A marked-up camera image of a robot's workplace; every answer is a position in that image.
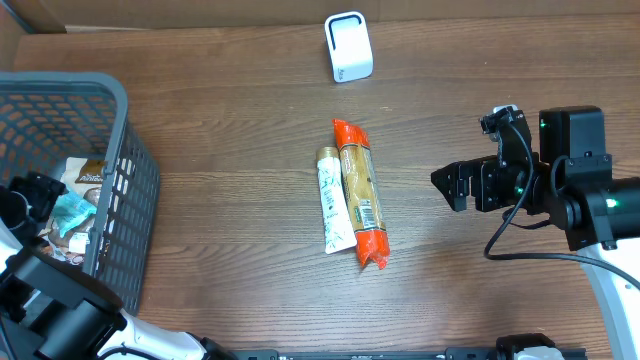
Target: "teal plastic bag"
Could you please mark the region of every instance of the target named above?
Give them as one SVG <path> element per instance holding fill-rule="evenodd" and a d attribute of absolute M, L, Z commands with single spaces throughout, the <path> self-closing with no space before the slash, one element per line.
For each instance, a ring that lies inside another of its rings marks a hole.
<path fill-rule="evenodd" d="M 60 228 L 60 237 L 63 238 L 67 231 L 82 224 L 91 215 L 94 215 L 96 211 L 97 209 L 93 204 L 73 191 L 60 196 L 53 206 L 52 212 L 53 218 Z"/>

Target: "snack bag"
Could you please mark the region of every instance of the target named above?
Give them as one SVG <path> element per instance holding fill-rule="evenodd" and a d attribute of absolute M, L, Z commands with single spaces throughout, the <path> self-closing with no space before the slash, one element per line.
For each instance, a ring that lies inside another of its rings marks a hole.
<path fill-rule="evenodd" d="M 347 208 L 358 241 L 358 260 L 364 266 L 371 259 L 384 269 L 391 250 L 380 207 L 369 137 L 360 127 L 344 120 L 333 119 L 333 129 L 340 149 Z"/>

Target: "cable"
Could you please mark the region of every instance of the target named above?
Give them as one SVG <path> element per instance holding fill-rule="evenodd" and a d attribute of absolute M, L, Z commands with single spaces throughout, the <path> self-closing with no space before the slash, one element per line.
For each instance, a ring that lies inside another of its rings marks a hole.
<path fill-rule="evenodd" d="M 135 356 L 139 356 L 143 359 L 147 359 L 147 360 L 160 360 L 157 357 L 153 356 L 153 355 L 149 355 L 145 352 L 142 352 L 140 350 L 135 350 L 135 349 L 130 349 L 128 347 L 119 347 L 119 348 L 115 348 L 115 349 L 111 349 L 109 351 L 107 351 L 106 353 L 102 354 L 102 356 L 100 356 L 99 358 L 97 358 L 96 360 L 104 360 L 106 358 L 108 358 L 109 356 L 113 355 L 113 354 L 122 354 L 122 355 L 126 355 L 126 354 L 131 354 L 131 355 L 135 355 Z"/>
<path fill-rule="evenodd" d="M 507 217 L 509 216 L 509 214 L 511 214 L 512 211 L 513 211 L 513 208 L 503 212 L 502 213 L 502 221 L 507 220 Z M 549 220 L 549 219 L 542 220 L 540 222 L 537 222 L 537 223 L 531 224 L 531 225 L 520 225 L 520 224 L 514 224 L 514 223 L 510 223 L 509 225 L 515 226 L 517 228 L 524 229 L 524 230 L 538 230 L 538 229 L 543 228 L 545 226 L 551 225 L 551 220 Z"/>
<path fill-rule="evenodd" d="M 558 166 L 560 166 L 560 161 L 567 160 L 567 159 L 569 159 L 567 155 L 558 156 L 558 158 L 556 158 L 553 161 L 553 165 L 551 166 L 551 174 L 549 178 L 551 181 L 551 194 L 555 198 L 558 197 L 558 189 L 556 188 L 556 171 L 558 171 Z"/>
<path fill-rule="evenodd" d="M 511 130 L 513 130 L 513 132 L 515 132 L 515 134 L 518 136 L 518 138 L 520 139 L 520 142 L 522 143 L 522 146 L 524 147 L 525 152 L 527 154 L 527 159 L 529 159 L 529 177 L 528 177 L 528 180 L 527 180 L 527 185 L 525 186 L 524 192 L 523 192 L 523 194 L 528 194 L 529 193 L 529 189 L 531 188 L 531 185 L 533 183 L 533 157 L 531 156 L 531 150 L 527 146 L 527 142 L 522 137 L 522 134 L 520 134 L 520 132 L 511 123 L 509 123 L 507 126 L 509 126 L 511 128 Z M 509 224 L 511 223 L 513 218 L 516 216 L 516 213 L 522 207 L 522 204 L 524 203 L 525 198 L 526 198 L 526 196 L 520 197 L 520 200 L 518 200 L 516 205 L 513 207 L 511 213 L 509 213 L 509 215 L 507 216 L 506 220 L 504 220 L 504 222 L 502 223 L 502 225 L 500 225 L 500 227 L 495 232 L 495 234 L 493 234 L 493 236 L 491 237 L 491 239 L 487 243 L 487 246 L 484 248 L 484 257 L 485 258 L 487 258 L 489 260 L 534 260 L 535 259 L 535 260 L 567 260 L 567 261 L 575 261 L 575 262 L 578 262 L 578 263 L 589 264 L 589 265 L 597 266 L 599 268 L 608 270 L 608 271 L 620 276 L 625 281 L 627 281 L 627 282 L 631 283 L 633 286 L 635 286 L 636 289 L 640 290 L 640 282 L 638 280 L 634 279 L 631 275 L 629 275 L 626 272 L 620 270 L 619 268 L 609 264 L 608 262 L 597 260 L 597 259 L 588 258 L 588 257 L 585 257 L 585 256 L 573 255 L 573 254 L 554 254 L 554 253 L 517 253 L 517 254 L 499 254 L 499 255 L 490 254 L 491 248 L 496 243 L 496 241 L 498 241 L 498 238 L 500 237 L 500 235 L 502 235 L 504 230 L 507 228 L 507 226 L 509 226 Z"/>
<path fill-rule="evenodd" d="M 4 326 L 4 318 L 2 314 L 0 314 L 0 337 L 2 338 L 2 345 L 4 346 L 4 350 L 7 353 L 9 360 L 17 359 L 18 357 L 16 356 L 16 352 L 13 350 L 9 337 L 7 336 L 7 328 Z"/>

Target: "barcode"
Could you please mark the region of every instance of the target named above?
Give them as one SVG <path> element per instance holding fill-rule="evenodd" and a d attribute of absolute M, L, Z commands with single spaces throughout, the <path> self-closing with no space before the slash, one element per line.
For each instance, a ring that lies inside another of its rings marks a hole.
<path fill-rule="evenodd" d="M 376 227 L 376 219 L 373 216 L 373 209 L 370 201 L 360 203 L 360 217 L 362 217 L 362 226 L 367 228 Z"/>

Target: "gold cap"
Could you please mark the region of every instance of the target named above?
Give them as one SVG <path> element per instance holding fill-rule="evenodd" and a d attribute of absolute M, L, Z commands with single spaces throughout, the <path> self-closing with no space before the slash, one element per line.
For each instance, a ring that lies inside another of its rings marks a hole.
<path fill-rule="evenodd" d="M 320 161 L 328 157 L 340 158 L 340 155 L 338 155 L 338 149 L 333 146 L 327 146 L 316 151 L 316 161 Z"/>

